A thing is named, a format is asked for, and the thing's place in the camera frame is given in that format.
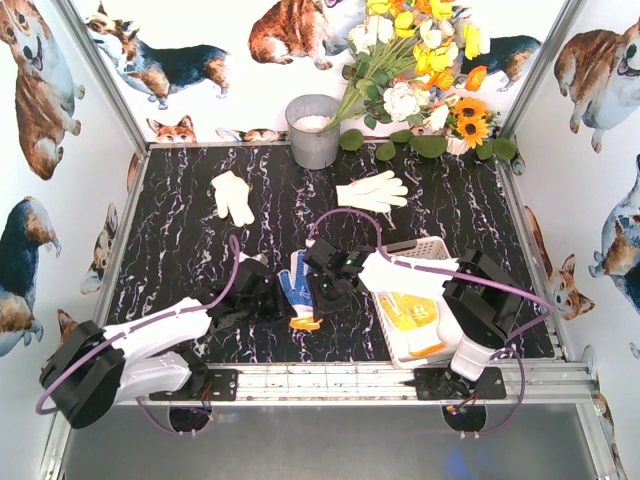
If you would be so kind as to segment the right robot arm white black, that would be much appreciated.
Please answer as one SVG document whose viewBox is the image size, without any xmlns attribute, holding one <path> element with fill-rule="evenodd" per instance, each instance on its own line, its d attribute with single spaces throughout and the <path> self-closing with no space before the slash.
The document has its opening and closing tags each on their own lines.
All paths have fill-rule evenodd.
<svg viewBox="0 0 640 480">
<path fill-rule="evenodd" d="M 393 365 L 415 368 L 448 361 L 450 379 L 477 382 L 506 333 L 496 323 L 503 297 L 518 306 L 511 283 L 475 277 L 463 260 L 390 255 L 360 247 L 346 253 L 324 240 L 308 241 L 305 263 L 321 279 L 324 298 L 351 291 L 370 294 Z"/>
</svg>

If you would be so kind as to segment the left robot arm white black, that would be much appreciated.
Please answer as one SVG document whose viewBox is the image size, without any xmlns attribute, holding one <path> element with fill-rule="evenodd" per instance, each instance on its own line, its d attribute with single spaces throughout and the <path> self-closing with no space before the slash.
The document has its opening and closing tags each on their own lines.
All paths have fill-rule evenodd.
<svg viewBox="0 0 640 480">
<path fill-rule="evenodd" d="M 240 324 L 293 319 L 292 279 L 261 256 L 242 255 L 229 281 L 201 286 L 164 310 L 105 327 L 79 323 L 40 375 L 45 396 L 72 428 L 82 429 L 121 402 L 193 395 L 204 386 L 204 368 L 179 345 Z"/>
</svg>

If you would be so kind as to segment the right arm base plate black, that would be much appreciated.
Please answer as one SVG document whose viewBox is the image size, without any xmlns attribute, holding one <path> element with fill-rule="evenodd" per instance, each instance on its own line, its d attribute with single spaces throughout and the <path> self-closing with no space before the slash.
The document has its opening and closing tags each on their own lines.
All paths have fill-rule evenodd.
<svg viewBox="0 0 640 480">
<path fill-rule="evenodd" d="M 497 367 L 486 367 L 475 381 L 444 367 L 418 368 L 407 385 L 415 389 L 419 400 L 465 400 L 473 395 L 480 400 L 502 400 L 507 396 Z"/>
</svg>

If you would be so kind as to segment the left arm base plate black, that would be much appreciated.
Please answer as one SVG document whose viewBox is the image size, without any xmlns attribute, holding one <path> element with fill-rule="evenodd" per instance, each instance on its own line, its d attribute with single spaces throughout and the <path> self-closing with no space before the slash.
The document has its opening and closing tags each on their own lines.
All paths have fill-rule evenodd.
<svg viewBox="0 0 640 480">
<path fill-rule="evenodd" d="M 161 391 L 149 395 L 152 401 L 234 401 L 239 371 L 237 369 L 209 369 L 193 373 L 177 391 Z"/>
</svg>

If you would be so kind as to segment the yellow dotted white glove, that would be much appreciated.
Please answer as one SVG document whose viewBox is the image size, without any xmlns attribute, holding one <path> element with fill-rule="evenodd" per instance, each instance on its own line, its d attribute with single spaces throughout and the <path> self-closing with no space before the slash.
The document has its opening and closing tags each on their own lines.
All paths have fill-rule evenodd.
<svg viewBox="0 0 640 480">
<path fill-rule="evenodd" d="M 398 292 L 377 295 L 390 352 L 402 361 L 424 358 L 445 348 L 437 333 L 435 300 Z"/>
</svg>

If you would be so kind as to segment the blue dotted glove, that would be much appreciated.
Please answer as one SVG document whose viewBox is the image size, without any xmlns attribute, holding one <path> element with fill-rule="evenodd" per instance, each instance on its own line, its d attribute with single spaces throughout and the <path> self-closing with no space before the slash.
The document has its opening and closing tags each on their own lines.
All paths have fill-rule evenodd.
<svg viewBox="0 0 640 480">
<path fill-rule="evenodd" d="M 291 254 L 290 267 L 277 273 L 284 295 L 295 311 L 289 325 L 295 330 L 315 331 L 321 328 L 321 319 L 314 315 L 311 290 L 307 281 L 310 267 L 304 262 L 305 250 Z"/>
</svg>

